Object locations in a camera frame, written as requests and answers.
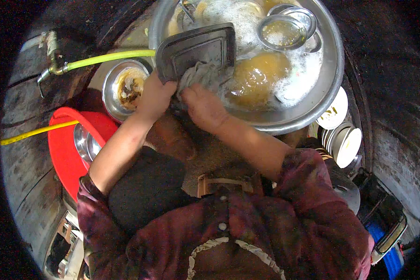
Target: white lace trim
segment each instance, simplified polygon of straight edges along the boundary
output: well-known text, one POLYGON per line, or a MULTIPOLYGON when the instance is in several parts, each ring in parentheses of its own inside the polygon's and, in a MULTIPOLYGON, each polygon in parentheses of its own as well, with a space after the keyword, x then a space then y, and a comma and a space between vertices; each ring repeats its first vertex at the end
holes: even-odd
POLYGON ((208 250, 210 248, 216 247, 221 243, 224 242, 229 242, 229 238, 216 238, 216 239, 210 239, 208 240, 206 243, 199 245, 198 247, 196 247, 192 252, 191 255, 188 258, 189 261, 189 266, 188 266, 188 277, 187 280, 192 280, 194 277, 194 274, 196 273, 196 271, 193 269, 194 268, 194 258, 196 257, 196 254, 201 252, 201 251, 205 251, 208 250))
MULTIPOLYGON (((205 251, 205 250, 208 250, 210 248, 216 247, 219 244, 224 243, 224 242, 229 242, 229 238, 210 239, 206 243, 196 247, 191 252, 191 255, 188 258, 189 267, 188 267, 187 280, 192 280, 195 273, 196 273, 196 271, 194 270, 194 264, 195 264, 194 258, 196 257, 196 254, 201 252, 201 251, 205 251)), ((283 269, 281 269, 277 265, 277 263, 270 258, 270 256, 268 254, 263 252, 263 250, 261 248, 258 248, 257 246, 254 246, 254 245, 251 245, 251 244, 248 244, 248 243, 246 243, 244 241, 241 241, 241 240, 235 240, 235 243, 238 244, 241 248, 243 248, 243 249, 253 253, 257 257, 259 257, 262 262, 264 262, 266 265, 268 265, 270 268, 272 268, 272 270, 275 273, 280 275, 280 280, 286 280, 283 269)))
POLYGON ((241 240, 235 240, 235 243, 240 245, 241 248, 253 253, 254 255, 256 255, 257 257, 260 258, 260 260, 262 260, 262 262, 264 262, 266 265, 268 265, 270 268, 272 268, 272 270, 280 275, 280 280, 286 280, 285 278, 285 271, 283 269, 281 269, 277 263, 272 260, 270 258, 270 256, 268 254, 266 254, 265 252, 263 252, 263 250, 261 248, 258 248, 257 246, 248 244, 244 241, 241 240))

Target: yellow-green hose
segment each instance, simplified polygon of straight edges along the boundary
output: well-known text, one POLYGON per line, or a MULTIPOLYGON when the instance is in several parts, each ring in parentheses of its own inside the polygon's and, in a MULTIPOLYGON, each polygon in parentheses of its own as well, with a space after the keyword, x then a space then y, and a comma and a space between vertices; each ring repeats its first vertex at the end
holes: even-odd
POLYGON ((138 57, 138 56, 155 56, 155 50, 135 50, 135 51, 127 51, 127 52, 109 53, 102 56, 95 56, 95 57, 67 63, 67 71, 70 71, 72 69, 76 69, 79 67, 87 66, 87 65, 105 62, 105 61, 129 58, 129 57, 138 57))

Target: rectangular tray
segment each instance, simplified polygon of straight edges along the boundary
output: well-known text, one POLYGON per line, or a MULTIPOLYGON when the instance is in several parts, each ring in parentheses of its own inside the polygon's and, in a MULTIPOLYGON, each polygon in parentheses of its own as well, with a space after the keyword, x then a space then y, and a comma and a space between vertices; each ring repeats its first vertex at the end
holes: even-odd
POLYGON ((220 67, 234 66, 235 49, 235 29, 230 22, 170 36, 155 54, 158 77, 163 84, 179 81, 198 61, 220 67))

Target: rag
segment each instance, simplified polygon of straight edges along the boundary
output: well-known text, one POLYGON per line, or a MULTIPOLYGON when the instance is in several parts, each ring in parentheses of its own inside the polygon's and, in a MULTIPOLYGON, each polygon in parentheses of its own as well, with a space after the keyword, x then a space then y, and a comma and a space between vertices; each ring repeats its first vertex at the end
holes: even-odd
POLYGON ((176 94, 182 109, 186 109, 181 98, 184 88, 194 83, 199 83, 205 89, 216 93, 220 86, 231 80, 233 70, 233 67, 220 68, 218 65, 203 63, 201 61, 198 61, 193 67, 188 68, 180 79, 179 90, 176 94))

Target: stack of plates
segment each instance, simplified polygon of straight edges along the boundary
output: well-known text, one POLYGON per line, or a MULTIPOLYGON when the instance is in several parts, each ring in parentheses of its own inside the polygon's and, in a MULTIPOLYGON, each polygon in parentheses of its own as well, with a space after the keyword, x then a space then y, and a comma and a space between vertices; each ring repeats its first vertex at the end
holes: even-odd
POLYGON ((355 158, 361 146, 362 132, 349 122, 335 129, 322 130, 322 145, 340 168, 345 168, 355 158))

